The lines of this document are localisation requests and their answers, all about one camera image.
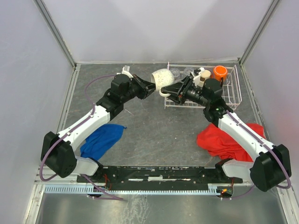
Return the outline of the white wire dish rack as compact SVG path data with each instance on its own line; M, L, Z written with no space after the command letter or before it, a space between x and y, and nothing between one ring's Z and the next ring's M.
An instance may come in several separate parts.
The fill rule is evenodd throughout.
M213 68L219 65L218 63L202 63L202 64L173 64L168 63L167 69L170 68L178 68L181 73L181 78L185 78L186 75L183 74L185 67L193 67L194 69L198 69L203 67L206 70L211 71L211 75L213 72ZM238 67L236 63L222 63L222 66L226 67L228 70L228 74L226 80L223 82L223 93L222 98L225 100L225 103L230 106L233 110L238 107L238 105L242 102L242 94L240 89L240 81L238 75ZM200 106L197 103L192 101L185 101L183 105L178 105L172 102L170 99L164 99L164 108L168 107L177 107L177 108L198 108L203 109L203 106Z

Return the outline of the cream ceramic mug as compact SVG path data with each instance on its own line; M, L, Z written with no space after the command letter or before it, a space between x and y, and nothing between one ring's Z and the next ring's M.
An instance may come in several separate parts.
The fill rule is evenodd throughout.
M161 88L174 84L174 77L170 70L159 69L151 73L151 82L156 85L156 92L162 97L169 97L169 93L162 93Z

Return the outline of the clear plastic cup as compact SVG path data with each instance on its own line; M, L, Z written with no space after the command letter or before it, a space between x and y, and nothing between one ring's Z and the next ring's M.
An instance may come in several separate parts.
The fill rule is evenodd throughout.
M170 68L170 72L172 73L175 82L181 79L181 73L178 68Z
M194 68L193 67L185 67L183 74L186 76L190 76L190 74L194 72Z

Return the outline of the steel tin cup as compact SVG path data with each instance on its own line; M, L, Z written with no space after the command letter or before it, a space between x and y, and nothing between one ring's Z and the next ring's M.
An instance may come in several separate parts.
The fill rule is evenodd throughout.
M203 70L199 73L199 75L200 75L200 77L199 77L198 86L203 87L204 82L210 78L211 72L209 70Z

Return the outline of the orange enamel mug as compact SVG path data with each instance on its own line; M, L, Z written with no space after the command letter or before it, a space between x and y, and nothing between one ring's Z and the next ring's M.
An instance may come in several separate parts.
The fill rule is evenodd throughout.
M217 65L213 68L212 78L218 81L225 81L228 74L226 67L222 65Z

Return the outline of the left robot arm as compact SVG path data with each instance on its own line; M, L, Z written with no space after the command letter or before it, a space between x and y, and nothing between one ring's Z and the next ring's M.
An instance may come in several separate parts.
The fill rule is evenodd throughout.
M65 178L71 174L94 175L100 164L93 158L75 156L78 146L102 125L114 119L124 104L137 97L145 99L156 90L154 79L145 81L137 75L118 74L110 88L91 111L59 133L49 132L43 140L41 165L50 168L55 176Z

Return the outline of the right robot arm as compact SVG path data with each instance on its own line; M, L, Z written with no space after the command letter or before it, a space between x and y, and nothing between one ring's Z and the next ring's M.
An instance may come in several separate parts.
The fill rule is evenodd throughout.
M291 187L288 148L283 144L276 146L261 137L237 116L222 98L222 81L209 78L199 88L195 78L185 77L180 82L162 87L159 93L180 105L190 100L203 106L205 118L232 137L248 153L252 162L231 159L223 163L222 170L226 176L248 179L263 192L273 187Z

